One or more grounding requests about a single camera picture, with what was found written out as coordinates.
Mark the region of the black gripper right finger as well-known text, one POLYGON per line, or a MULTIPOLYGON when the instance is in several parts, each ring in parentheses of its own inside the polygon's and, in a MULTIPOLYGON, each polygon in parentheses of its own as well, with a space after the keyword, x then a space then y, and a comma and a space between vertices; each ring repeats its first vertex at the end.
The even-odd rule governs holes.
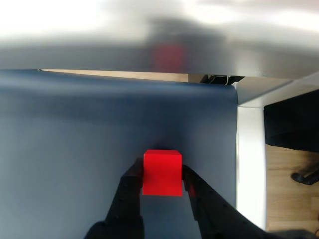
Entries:
POLYGON ((194 219, 203 239, 317 239, 306 230, 269 233, 259 228, 207 184, 188 166, 182 167, 194 219))

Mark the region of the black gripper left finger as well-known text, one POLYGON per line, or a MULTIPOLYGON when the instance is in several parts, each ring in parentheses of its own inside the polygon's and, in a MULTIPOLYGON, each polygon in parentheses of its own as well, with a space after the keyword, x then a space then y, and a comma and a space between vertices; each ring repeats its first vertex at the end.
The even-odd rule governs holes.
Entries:
POLYGON ((106 218, 86 233, 87 239, 143 239, 144 221, 140 211, 143 160, 138 158, 120 178, 106 218))

